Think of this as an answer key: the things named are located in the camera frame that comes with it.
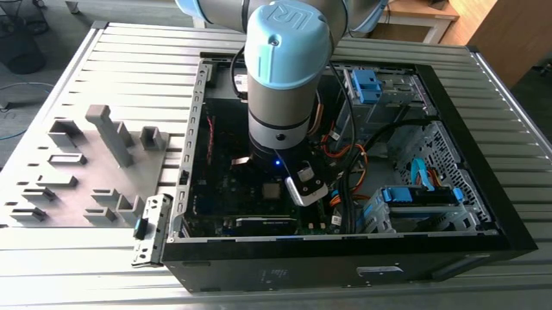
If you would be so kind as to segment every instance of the label sticker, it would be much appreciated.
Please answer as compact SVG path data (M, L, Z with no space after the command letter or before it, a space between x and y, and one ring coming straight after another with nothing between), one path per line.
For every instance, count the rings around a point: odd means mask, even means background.
M238 88L238 92L247 92L247 75L238 74L234 77L235 87Z
M389 273L405 271L397 266L376 266L376 267L357 267L357 273L362 276L364 273Z

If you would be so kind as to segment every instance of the gray plastic part holder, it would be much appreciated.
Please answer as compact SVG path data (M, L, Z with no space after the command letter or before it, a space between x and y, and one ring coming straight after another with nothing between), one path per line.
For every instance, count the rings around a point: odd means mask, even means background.
M23 190L20 194L30 202L51 202L56 195L47 187L34 187Z
M10 216L18 222L42 222L46 217L46 212L38 207L16 207L11 210Z
M122 167L132 165L132 156L127 150L124 139L118 133L118 128L110 118L110 107L107 105L91 105L86 119L98 128L102 140L108 147L114 158Z
M83 216L95 225L108 225L118 218L110 208L84 209Z
M56 175L56 176L40 175L35 183L39 186L75 187L78 180L74 176L68 176L68 175Z
M84 165L87 158L80 153L52 154L48 158L51 165Z
M116 189L92 189L90 196L98 203L115 203L119 201L120 194Z
M76 147L72 139L82 135L79 127L72 120L58 119L48 131L48 136L58 147Z
M124 219L124 221L128 224L135 225L143 212L145 212L145 201L142 200L142 198L137 196L134 204L131 205L127 198L123 195L120 195L119 201L118 201L116 213L120 215L120 217Z
M165 140L157 127L142 128L141 141L145 150L163 150Z
M126 147L131 147L132 146L132 137L130 136L127 127L124 126L124 123L122 121L115 121L114 125L118 129L118 134L120 136L120 139L123 139L124 145Z

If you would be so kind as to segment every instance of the slotted aluminum surface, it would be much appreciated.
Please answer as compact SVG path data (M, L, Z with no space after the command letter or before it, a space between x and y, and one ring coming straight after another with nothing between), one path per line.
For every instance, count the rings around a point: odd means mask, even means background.
M43 135L48 121L71 118L90 104L103 103L111 106L114 119L124 120L128 130L157 126L171 134L158 192L174 194L174 187L165 185L179 177L179 149L199 52L233 53L243 40L243 35L226 30L115 23L106 30L91 30L0 175L3 187L14 186L8 176L32 160L28 150L36 148L36 137ZM543 290L552 287L550 145L543 143L540 133L493 80L492 72L484 72L483 59L463 47L364 39L340 43L334 60L340 59L433 66L537 242L537 251L441 283L191 295L165 268L130 268L131 229L0 229L0 249L7 250L0 251L0 305L42 304L55 309L66 305L74 309L76 304L107 307L132 304L135 309L143 304L159 305L155 309L182 309L195 307L182 304L198 304L210 309L211 305L206 305L210 303L243 309L231 303L257 302L258 307L320 309L317 300L330 299L328 302L334 307L404 303L411 309L431 305L449 309L517 305L527 309L528 303L547 301ZM537 291L531 295L516 291L525 289ZM445 294L406 299L398 296L427 293ZM393 300L373 297L390 294ZM523 306L515 298L520 294L532 296L524 298Z

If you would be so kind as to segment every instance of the ur robot arm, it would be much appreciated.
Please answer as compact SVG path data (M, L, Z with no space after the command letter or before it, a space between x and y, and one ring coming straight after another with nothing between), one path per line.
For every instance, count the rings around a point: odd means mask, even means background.
M324 168L305 138L320 78L349 27L369 32L388 0L177 0L177 4L186 14L247 34L253 158L285 176L296 204L310 205L328 194Z

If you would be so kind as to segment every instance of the metal case frame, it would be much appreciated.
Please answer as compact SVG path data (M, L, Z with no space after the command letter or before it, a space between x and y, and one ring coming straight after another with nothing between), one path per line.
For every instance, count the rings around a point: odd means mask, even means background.
M214 67L227 66L227 60L227 56L218 56L215 59L203 60L198 67L190 125L186 131L182 182L178 186L171 219L177 219L182 213L189 197L187 179L194 164L194 132L198 130L206 86L214 82ZM182 243L175 242L171 234L182 223L171 220L162 262L190 291L267 291L294 287L358 287L384 283L439 281L483 264L512 259L536 249L432 67L393 63L340 63L411 68L417 72L500 234L392 239L345 237L338 240L304 242L218 240Z

